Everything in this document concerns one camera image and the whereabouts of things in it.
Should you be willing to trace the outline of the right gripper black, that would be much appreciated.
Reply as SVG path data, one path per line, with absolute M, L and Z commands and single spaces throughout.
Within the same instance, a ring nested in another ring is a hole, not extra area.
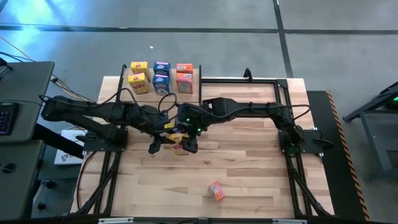
M 207 131 L 207 126 L 204 124 L 205 112 L 207 106 L 180 104 L 177 110 L 177 121 L 182 127 L 182 133 L 186 137 L 182 138 L 182 148 L 184 151 L 196 154 L 198 152 L 198 143 L 196 136 L 200 136 L 202 132 Z

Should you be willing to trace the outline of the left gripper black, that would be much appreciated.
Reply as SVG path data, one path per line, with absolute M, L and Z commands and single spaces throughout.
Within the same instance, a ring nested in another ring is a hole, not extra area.
M 150 136 L 155 136 L 162 133 L 173 133 L 175 129 L 175 118 L 171 117 L 158 123 L 149 124 L 146 133 Z M 154 137 L 153 142 L 149 146 L 148 153 L 155 154 L 159 152 L 162 145 L 161 137 Z

